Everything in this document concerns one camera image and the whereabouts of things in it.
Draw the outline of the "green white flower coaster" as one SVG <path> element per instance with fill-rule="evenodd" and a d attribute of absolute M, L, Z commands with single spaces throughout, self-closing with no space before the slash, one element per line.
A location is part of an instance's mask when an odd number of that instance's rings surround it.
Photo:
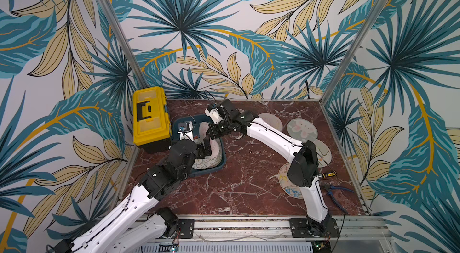
<path fill-rule="evenodd" d="M 218 166 L 221 162 L 221 156 L 216 157 L 206 157 L 202 160 L 195 160 L 192 168 L 196 170 L 210 169 Z"/>

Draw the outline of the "unicorn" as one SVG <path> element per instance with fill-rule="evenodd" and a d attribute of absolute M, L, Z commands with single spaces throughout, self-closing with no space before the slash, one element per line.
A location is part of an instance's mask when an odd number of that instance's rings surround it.
<path fill-rule="evenodd" d="M 269 113 L 262 113 L 259 115 L 259 118 L 264 120 L 267 124 L 269 124 L 271 127 L 274 127 L 275 129 L 282 131 L 283 130 L 283 123 L 281 119 L 279 119 L 277 116 Z"/>

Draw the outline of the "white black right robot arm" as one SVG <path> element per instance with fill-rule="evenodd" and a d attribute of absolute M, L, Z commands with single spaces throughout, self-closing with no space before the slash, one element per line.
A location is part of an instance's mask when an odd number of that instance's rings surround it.
<path fill-rule="evenodd" d="M 212 120 L 207 131 L 211 139 L 239 132 L 266 144 L 290 164 L 287 177 L 301 191 L 307 209 L 307 231 L 317 237 L 325 236 L 333 219 L 319 184 L 316 145 L 289 137 L 258 114 L 241 112 L 229 99 L 209 105 L 205 114 Z"/>

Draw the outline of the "pink unicorn ring coaster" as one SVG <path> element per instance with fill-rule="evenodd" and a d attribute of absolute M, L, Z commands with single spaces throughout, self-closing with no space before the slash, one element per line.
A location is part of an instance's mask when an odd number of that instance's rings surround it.
<path fill-rule="evenodd" d="M 222 158 L 222 150 L 220 146 L 220 142 L 217 141 L 216 139 L 213 139 L 207 132 L 209 129 L 209 123 L 208 122 L 202 122 L 199 127 L 199 138 L 198 141 L 202 142 L 202 140 L 206 137 L 209 136 L 211 141 L 211 146 L 212 146 L 212 155 L 211 157 L 216 157 L 216 156 L 221 156 Z"/>

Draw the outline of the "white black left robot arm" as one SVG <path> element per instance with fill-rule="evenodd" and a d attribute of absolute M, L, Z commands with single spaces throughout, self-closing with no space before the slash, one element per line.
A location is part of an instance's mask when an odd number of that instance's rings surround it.
<path fill-rule="evenodd" d="M 197 159 L 212 154 L 210 138 L 197 144 L 188 138 L 170 148 L 168 156 L 151 167 L 127 198 L 99 223 L 74 240 L 63 239 L 47 246 L 49 253 L 128 253 L 151 239 L 175 238 L 180 230 L 177 216 L 160 208 L 141 225 L 130 228 L 144 213 L 174 192 L 190 174 Z"/>

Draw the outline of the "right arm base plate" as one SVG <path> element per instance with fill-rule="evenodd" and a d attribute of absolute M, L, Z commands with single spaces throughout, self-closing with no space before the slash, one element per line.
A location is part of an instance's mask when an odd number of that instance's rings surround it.
<path fill-rule="evenodd" d="M 334 218 L 317 222 L 311 218 L 289 219 L 289 229 L 293 238 L 329 238 L 340 237 L 340 229 Z"/>

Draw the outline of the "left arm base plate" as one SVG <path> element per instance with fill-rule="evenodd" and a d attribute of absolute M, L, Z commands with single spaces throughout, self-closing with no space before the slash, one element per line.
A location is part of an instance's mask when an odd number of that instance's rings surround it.
<path fill-rule="evenodd" d="M 178 219 L 176 221 L 160 220 L 158 226 L 147 230 L 147 239 L 191 239 L 194 235 L 194 219 Z"/>

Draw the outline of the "teal plastic storage box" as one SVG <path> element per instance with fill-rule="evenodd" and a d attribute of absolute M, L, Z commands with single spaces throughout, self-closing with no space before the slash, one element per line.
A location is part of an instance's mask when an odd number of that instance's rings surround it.
<path fill-rule="evenodd" d="M 180 126 L 185 126 L 185 123 L 192 127 L 192 134 L 194 137 L 194 141 L 199 144 L 202 143 L 206 132 L 208 130 L 209 124 L 212 123 L 212 119 L 205 114 L 201 115 L 193 115 L 193 116 L 186 116 L 182 118 L 178 118 L 176 121 L 173 122 L 172 129 L 173 129 L 173 140 L 179 139 L 188 139 L 191 135 L 185 133 L 181 133 Z M 226 163 L 226 153 L 224 149 L 224 141 L 222 138 L 220 139 L 212 139 L 210 141 L 212 146 L 212 155 L 207 156 L 204 159 L 196 159 L 195 163 L 192 166 L 189 176 L 197 177 L 202 175 L 207 175 L 212 172 L 216 172 L 224 168 Z"/>

